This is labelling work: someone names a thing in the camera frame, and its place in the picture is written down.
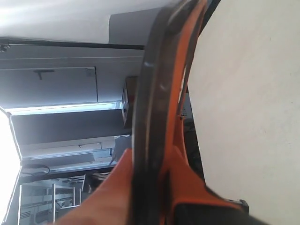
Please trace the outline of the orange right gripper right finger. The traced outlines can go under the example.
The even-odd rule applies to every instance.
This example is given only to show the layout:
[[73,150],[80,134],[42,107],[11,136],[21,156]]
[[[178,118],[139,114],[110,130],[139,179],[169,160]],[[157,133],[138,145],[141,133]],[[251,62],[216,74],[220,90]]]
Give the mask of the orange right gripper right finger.
[[168,225],[247,225],[240,206],[211,192],[191,169],[183,137],[175,137],[166,162],[168,169]]

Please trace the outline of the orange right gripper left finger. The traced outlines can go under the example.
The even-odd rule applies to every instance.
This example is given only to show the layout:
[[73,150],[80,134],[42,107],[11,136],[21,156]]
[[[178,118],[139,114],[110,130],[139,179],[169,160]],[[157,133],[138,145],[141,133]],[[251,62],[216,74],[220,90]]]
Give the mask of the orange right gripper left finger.
[[132,150],[124,151],[110,175],[77,208],[55,225],[132,225]]

